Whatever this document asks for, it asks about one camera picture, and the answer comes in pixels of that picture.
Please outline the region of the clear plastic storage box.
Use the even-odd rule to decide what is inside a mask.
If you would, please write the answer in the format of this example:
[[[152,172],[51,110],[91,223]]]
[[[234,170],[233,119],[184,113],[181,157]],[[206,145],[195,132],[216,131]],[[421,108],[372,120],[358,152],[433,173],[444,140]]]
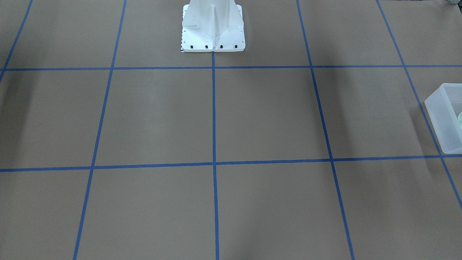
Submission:
[[[442,152],[461,154],[462,84],[441,84],[424,103]]]

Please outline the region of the light green bowl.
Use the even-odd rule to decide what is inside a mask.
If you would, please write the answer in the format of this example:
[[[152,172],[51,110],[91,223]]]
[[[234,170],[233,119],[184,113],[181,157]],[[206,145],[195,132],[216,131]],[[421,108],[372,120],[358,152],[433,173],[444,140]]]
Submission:
[[[462,113],[458,115],[457,120],[458,120],[459,126],[462,128]]]

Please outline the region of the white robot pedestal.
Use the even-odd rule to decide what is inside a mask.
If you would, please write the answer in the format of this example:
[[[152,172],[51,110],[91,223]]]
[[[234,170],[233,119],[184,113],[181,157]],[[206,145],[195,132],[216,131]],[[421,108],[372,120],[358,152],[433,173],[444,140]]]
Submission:
[[[234,0],[191,0],[182,15],[181,51],[245,51],[243,8]]]

